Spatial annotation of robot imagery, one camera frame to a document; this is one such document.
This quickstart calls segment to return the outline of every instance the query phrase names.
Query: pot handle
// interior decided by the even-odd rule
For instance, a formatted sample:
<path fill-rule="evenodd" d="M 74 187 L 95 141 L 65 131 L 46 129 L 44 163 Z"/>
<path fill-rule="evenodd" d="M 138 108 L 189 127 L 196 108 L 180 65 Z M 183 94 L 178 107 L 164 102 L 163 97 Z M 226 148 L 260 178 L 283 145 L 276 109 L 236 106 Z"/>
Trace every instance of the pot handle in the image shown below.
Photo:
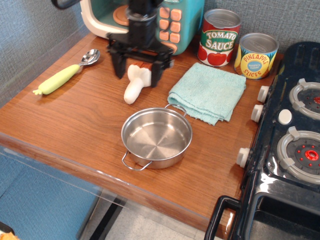
<path fill-rule="evenodd" d="M 187 111 L 185 110 L 185 108 L 183 107 L 183 106 L 180 106 L 180 105 L 178 105 L 178 104 L 168 104 L 167 106 L 165 106 L 164 108 L 166 109 L 167 107 L 169 107 L 169 106 L 176 106 L 176 107 L 178 107 L 178 108 L 180 108 L 183 112 L 184 112 L 184 117 L 187 115 Z"/>
<path fill-rule="evenodd" d="M 134 171 L 142 171 L 142 170 L 146 169 L 150 164 L 152 164 L 152 161 L 150 161 L 147 165 L 145 165 L 145 166 L 144 166 L 143 168 L 141 168 L 141 169 L 136 169 L 136 168 L 130 167 L 130 166 L 128 166 L 128 165 L 125 163 L 125 158 L 126 158 L 128 152 L 129 152 L 129 151 L 127 150 L 126 153 L 124 154 L 123 158 L 122 158 L 123 164 L 124 164 L 128 169 L 131 169 L 131 170 L 134 170 Z"/>

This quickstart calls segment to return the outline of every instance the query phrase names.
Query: gray fabric wall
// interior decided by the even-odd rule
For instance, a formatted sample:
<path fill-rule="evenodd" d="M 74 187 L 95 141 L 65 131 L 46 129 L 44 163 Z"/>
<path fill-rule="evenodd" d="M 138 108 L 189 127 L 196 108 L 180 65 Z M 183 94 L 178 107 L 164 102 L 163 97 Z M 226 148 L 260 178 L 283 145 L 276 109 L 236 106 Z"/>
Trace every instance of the gray fabric wall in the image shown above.
<path fill-rule="evenodd" d="M 280 53 L 297 42 L 320 42 L 320 0 L 206 0 L 205 12 L 215 8 L 241 17 L 240 38 L 247 33 L 275 36 Z"/>
<path fill-rule="evenodd" d="M 51 0 L 1 0 L 0 107 L 88 32 L 79 4 L 58 10 Z"/>
<path fill-rule="evenodd" d="M 240 37 L 252 32 L 275 36 L 280 53 L 296 42 L 320 41 L 319 0 L 206 0 L 204 11 L 214 8 L 241 16 Z M 0 16 L 2 107 L 88 30 L 79 4 L 58 10 L 51 0 L 2 0 Z"/>

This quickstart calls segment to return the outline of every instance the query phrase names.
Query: orange button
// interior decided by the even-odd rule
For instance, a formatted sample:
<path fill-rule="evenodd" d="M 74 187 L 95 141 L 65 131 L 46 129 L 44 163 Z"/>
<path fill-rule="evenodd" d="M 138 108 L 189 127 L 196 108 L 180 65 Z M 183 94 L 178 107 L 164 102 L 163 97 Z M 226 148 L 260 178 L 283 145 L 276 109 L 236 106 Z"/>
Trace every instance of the orange button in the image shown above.
<path fill-rule="evenodd" d="M 180 34 L 179 33 L 171 33 L 170 34 L 170 42 L 172 43 L 179 43 L 180 42 Z"/>
<path fill-rule="evenodd" d="M 169 48 L 172 48 L 173 49 L 173 53 L 175 53 L 177 50 L 178 50 L 178 47 L 172 43 L 169 43 L 169 42 L 161 42 L 163 45 L 166 45 L 168 46 Z"/>
<path fill-rule="evenodd" d="M 159 15 L 161 18 L 168 19 L 170 16 L 170 8 L 168 7 L 160 7 Z"/>
<path fill-rule="evenodd" d="M 172 32 L 178 33 L 181 30 L 181 23 L 177 21 L 173 21 L 170 25 L 170 30 Z"/>
<path fill-rule="evenodd" d="M 167 31 L 160 31 L 159 32 L 159 38 L 163 41 L 168 41 L 169 40 L 169 32 Z"/>
<path fill-rule="evenodd" d="M 169 27 L 169 21 L 168 21 L 168 20 L 161 19 L 161 20 L 159 21 L 159 27 L 160 27 L 161 29 L 167 30 L 168 27 Z"/>
<path fill-rule="evenodd" d="M 182 18 L 182 11 L 180 9 L 172 9 L 171 19 L 174 21 L 180 21 Z"/>

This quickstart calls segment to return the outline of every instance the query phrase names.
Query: metal pan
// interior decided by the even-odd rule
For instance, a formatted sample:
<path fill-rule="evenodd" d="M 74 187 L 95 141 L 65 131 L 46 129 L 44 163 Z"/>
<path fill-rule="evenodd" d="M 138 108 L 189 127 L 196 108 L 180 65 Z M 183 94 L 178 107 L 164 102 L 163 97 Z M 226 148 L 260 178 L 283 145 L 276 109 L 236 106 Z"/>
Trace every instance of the metal pan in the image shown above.
<path fill-rule="evenodd" d="M 168 109 L 168 106 L 181 108 L 184 115 Z M 130 116 L 121 130 L 127 149 L 122 158 L 123 164 L 131 170 L 142 171 L 145 168 L 164 169 L 179 162 L 192 140 L 192 128 L 186 114 L 182 106 L 169 104 L 147 108 Z M 125 163 L 128 153 L 142 168 L 136 169 Z"/>

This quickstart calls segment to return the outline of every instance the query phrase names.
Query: red burner light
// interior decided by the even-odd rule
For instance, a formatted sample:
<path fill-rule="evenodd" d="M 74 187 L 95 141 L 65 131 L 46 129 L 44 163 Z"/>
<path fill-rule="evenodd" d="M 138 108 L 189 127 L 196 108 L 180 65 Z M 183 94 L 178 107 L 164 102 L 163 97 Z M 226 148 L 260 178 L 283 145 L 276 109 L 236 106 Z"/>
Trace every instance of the red burner light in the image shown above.
<path fill-rule="evenodd" d="M 317 161 L 319 159 L 318 153 L 314 150 L 305 151 L 305 156 L 311 161 Z"/>
<path fill-rule="evenodd" d="M 320 96 L 316 96 L 313 101 L 316 103 L 316 104 L 320 104 Z"/>

